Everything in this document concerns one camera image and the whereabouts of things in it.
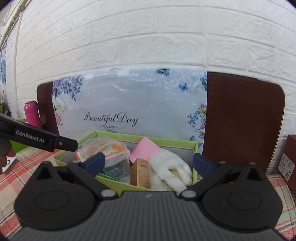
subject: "black handheld device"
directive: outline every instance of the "black handheld device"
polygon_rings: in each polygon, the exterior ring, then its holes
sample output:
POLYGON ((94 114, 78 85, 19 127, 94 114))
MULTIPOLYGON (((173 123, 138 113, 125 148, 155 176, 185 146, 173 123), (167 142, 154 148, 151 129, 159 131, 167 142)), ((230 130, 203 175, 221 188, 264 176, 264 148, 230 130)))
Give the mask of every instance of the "black handheld device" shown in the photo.
MULTIPOLYGON (((97 157, 99 172, 105 159, 97 157)), ((281 199, 254 163, 236 167, 195 154, 194 168, 208 171, 179 196, 125 191, 118 198, 91 175, 92 162, 41 163, 15 200, 23 229, 11 241, 286 241, 274 230, 281 199)))
POLYGON ((39 149, 76 151, 76 140, 61 137, 44 129, 18 121, 0 113, 0 137, 39 149))

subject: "checkered tablecloth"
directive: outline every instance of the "checkered tablecloth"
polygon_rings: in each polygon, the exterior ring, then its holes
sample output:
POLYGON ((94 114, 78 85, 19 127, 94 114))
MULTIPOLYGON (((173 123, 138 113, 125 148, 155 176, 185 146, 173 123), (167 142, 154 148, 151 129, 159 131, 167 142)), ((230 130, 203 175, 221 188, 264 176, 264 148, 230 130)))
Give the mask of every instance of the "checkered tablecloth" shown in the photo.
POLYGON ((20 223, 13 208, 14 201, 38 165, 50 160, 57 153, 28 147, 17 153, 17 162, 6 175, 0 175, 0 231, 10 238, 20 229, 20 223))
MULTIPOLYGON (((0 231, 4 236, 10 238, 21 229, 13 209, 14 200, 41 162, 49 160, 54 163, 53 155, 56 152, 26 148, 17 153, 19 162, 6 175, 0 175, 0 231)), ((280 175, 268 175, 268 179, 283 202, 283 212, 276 230, 290 240, 296 235, 295 198, 280 175)))

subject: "qr code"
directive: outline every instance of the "qr code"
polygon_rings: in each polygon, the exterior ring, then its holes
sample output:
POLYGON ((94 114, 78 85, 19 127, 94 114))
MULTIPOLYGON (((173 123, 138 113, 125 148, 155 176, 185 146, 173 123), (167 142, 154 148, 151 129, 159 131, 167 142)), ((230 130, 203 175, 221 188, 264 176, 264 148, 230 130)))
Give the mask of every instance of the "qr code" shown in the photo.
POLYGON ((285 178, 289 178, 290 177, 290 174, 287 172, 286 174, 285 174, 285 178))

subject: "blue butterfly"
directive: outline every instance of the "blue butterfly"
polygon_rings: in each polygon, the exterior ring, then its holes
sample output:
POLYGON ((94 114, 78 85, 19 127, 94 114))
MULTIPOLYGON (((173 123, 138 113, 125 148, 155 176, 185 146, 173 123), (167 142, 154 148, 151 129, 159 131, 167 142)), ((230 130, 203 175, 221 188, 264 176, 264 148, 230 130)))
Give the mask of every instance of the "blue butterfly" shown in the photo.
POLYGON ((187 82, 184 85, 179 85, 181 92, 185 92, 188 90, 187 82))
POLYGON ((169 77, 170 76, 170 69, 157 69, 155 70, 155 73, 156 74, 162 74, 162 75, 165 75, 166 77, 169 77))
POLYGON ((204 76, 200 77, 200 81, 205 89, 205 91, 207 91, 207 73, 204 72, 204 76))

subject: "pink thermos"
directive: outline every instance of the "pink thermos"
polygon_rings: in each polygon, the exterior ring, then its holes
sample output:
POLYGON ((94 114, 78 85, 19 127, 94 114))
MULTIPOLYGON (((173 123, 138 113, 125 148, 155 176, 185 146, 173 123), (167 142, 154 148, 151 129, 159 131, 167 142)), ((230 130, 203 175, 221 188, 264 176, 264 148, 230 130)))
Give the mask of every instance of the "pink thermos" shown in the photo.
POLYGON ((28 124, 42 128, 38 113, 38 104, 35 100, 25 103, 25 115, 28 124))

